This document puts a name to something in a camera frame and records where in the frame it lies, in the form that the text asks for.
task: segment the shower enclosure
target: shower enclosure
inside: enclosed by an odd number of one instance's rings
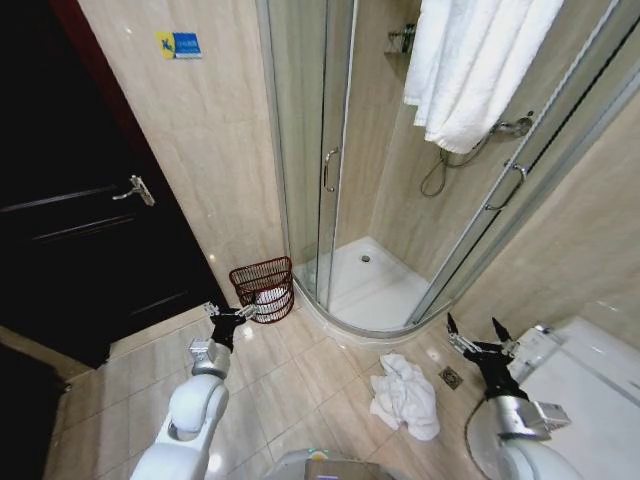
[[[549,145],[638,18],[631,0],[565,0],[502,116],[532,128],[498,132],[465,168],[445,169],[402,103],[419,0],[256,3],[296,286],[327,320],[376,338],[455,301],[473,279],[470,259],[501,240],[496,219],[517,221],[527,213],[518,197],[549,188],[537,173],[563,161],[547,158]]]

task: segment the floor drain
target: floor drain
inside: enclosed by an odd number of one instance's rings
[[[455,390],[462,383],[462,378],[460,377],[460,375],[458,375],[456,371],[451,367],[447,367],[443,371],[441,371],[440,377],[444,380],[444,383],[451,387],[451,390]]]

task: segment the trash bin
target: trash bin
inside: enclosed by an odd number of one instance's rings
[[[254,321],[274,323],[291,311],[294,299],[291,268],[289,257],[279,257],[229,273],[242,306],[256,306]]]

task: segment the sticker on wall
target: sticker on wall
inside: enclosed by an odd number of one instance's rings
[[[156,32],[164,58],[201,58],[198,38],[192,32]]]

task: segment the towel on floor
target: towel on floor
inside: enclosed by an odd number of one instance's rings
[[[393,430],[406,422],[411,435],[418,440],[431,440],[440,431],[433,386],[420,367],[407,362],[402,355],[383,355],[380,363],[386,376],[371,377],[376,396],[369,412],[378,415]]]
[[[469,152],[500,119],[563,0],[422,0],[404,102],[425,140]]]

